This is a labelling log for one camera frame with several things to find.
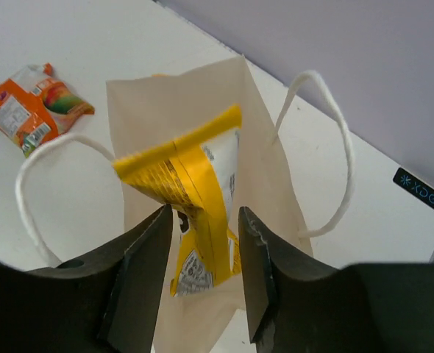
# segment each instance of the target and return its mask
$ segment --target food packet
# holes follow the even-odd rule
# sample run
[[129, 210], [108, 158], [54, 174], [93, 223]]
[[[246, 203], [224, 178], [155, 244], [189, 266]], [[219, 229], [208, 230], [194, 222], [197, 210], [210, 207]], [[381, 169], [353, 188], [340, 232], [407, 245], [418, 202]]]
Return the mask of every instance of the food packet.
[[0, 84], [0, 130], [26, 157], [66, 133], [94, 108], [53, 78], [52, 66], [27, 65]]
[[172, 296], [211, 289], [241, 272], [238, 239], [228, 227], [240, 128], [233, 106], [186, 136], [113, 163], [123, 182], [178, 211]]

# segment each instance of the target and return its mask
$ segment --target gray wall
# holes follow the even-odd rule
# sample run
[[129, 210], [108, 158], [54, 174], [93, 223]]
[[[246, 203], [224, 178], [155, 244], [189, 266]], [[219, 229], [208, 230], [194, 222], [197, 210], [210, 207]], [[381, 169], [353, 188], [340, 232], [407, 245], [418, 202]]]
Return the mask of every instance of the gray wall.
[[320, 71], [351, 130], [434, 185], [434, 0], [163, 3], [285, 84]]

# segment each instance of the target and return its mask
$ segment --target bag handle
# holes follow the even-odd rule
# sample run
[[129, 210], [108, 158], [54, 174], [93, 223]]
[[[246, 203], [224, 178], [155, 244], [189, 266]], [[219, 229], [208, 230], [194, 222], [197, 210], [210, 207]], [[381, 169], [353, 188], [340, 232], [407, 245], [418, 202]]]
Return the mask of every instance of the bag handle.
[[57, 267], [62, 263], [62, 261], [57, 257], [56, 254], [54, 254], [49, 246], [47, 246], [46, 242], [42, 238], [42, 235], [40, 235], [38, 226], [35, 223], [35, 220], [31, 214], [31, 210], [29, 209], [26, 199], [24, 198], [24, 186], [26, 184], [26, 178], [29, 176], [29, 172], [35, 163], [37, 163], [39, 160], [42, 160], [51, 151], [54, 151], [55, 149], [58, 149], [59, 147], [70, 143], [71, 141], [76, 141], [85, 146], [91, 147], [92, 149], [101, 153], [110, 162], [114, 160], [113, 154], [100, 143], [91, 140], [86, 136], [78, 135], [76, 133], [68, 133], [56, 138], [55, 140], [44, 143], [34, 150], [19, 169], [15, 182], [15, 195], [21, 220], [24, 224], [24, 227], [26, 228], [27, 234], [34, 242], [38, 253], [51, 267]]
[[340, 107], [338, 106], [335, 99], [333, 98], [333, 95], [330, 92], [330, 89], [317, 71], [304, 71], [292, 81], [288, 89], [288, 94], [285, 97], [281, 113], [279, 114], [276, 125], [274, 126], [270, 143], [273, 144], [277, 139], [282, 121], [284, 120], [284, 117], [288, 112], [288, 109], [291, 106], [292, 100], [294, 99], [294, 96], [296, 95], [298, 89], [300, 88], [300, 86], [302, 86], [304, 82], [309, 79], [312, 79], [315, 82], [317, 88], [321, 92], [321, 95], [333, 112], [333, 118], [335, 119], [336, 124], [340, 129], [341, 137], [343, 138], [344, 153], [346, 155], [348, 173], [346, 178], [346, 190], [344, 191], [343, 199], [341, 200], [340, 206], [336, 210], [335, 214], [322, 228], [316, 230], [307, 230], [299, 233], [300, 238], [314, 238], [328, 233], [330, 230], [333, 230], [348, 210], [349, 204], [352, 200], [352, 195], [355, 192], [355, 153], [352, 145], [351, 135], [349, 133], [349, 128], [346, 120], [343, 117], [343, 113], [341, 112]]

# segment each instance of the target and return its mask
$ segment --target yellow snack package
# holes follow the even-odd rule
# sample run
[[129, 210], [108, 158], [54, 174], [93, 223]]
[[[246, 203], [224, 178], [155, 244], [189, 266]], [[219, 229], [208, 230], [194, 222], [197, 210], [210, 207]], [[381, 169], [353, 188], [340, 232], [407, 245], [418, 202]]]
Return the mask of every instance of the yellow snack package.
[[113, 163], [123, 182], [178, 211], [172, 296], [211, 289], [241, 272], [238, 239], [228, 227], [240, 128], [240, 108], [232, 106], [188, 135]]

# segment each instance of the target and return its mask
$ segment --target white table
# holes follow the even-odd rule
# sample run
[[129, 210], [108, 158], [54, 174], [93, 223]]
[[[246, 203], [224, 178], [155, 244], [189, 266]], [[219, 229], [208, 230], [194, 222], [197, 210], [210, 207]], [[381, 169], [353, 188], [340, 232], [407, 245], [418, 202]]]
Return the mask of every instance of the white table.
[[[178, 74], [234, 55], [218, 41], [150, 0], [0, 0], [0, 82], [27, 63], [50, 62], [55, 74], [96, 107], [75, 125], [112, 150], [105, 81], [155, 73]], [[263, 100], [276, 117], [286, 89], [253, 67]], [[336, 96], [336, 87], [332, 87]], [[309, 228], [324, 224], [346, 182], [341, 138], [334, 122], [301, 99], [280, 136]], [[341, 266], [359, 260], [427, 260], [434, 249], [434, 211], [394, 186], [398, 165], [353, 136], [357, 193], [339, 227], [313, 241], [316, 257]], [[29, 270], [45, 264], [18, 216], [15, 176], [24, 157], [0, 133], [0, 260]], [[119, 181], [101, 156], [72, 144], [35, 168], [27, 198], [46, 242], [62, 260], [123, 232]], [[245, 317], [214, 348], [253, 352]]]

